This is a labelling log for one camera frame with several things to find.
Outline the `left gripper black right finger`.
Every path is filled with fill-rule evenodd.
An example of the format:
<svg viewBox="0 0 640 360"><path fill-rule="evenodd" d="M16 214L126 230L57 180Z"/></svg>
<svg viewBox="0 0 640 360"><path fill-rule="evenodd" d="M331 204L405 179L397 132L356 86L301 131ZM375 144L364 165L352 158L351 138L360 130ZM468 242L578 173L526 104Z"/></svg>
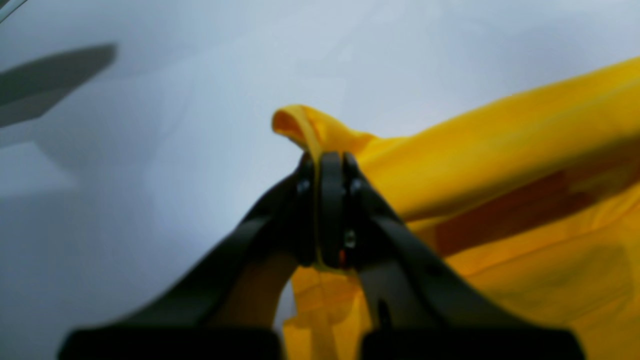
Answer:
<svg viewBox="0 0 640 360"><path fill-rule="evenodd" d="M350 153L318 163L318 255L351 271L372 329L361 360L583 360L568 330L534 325L464 281L407 228Z"/></svg>

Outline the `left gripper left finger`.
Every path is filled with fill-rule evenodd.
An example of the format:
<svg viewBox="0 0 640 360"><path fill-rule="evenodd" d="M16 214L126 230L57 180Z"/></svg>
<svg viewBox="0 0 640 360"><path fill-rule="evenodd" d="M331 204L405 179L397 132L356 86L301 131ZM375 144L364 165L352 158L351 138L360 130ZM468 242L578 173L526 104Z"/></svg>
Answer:
<svg viewBox="0 0 640 360"><path fill-rule="evenodd" d="M141 309L72 332L60 360L280 360L281 292L316 260L314 162L268 190L234 230Z"/></svg>

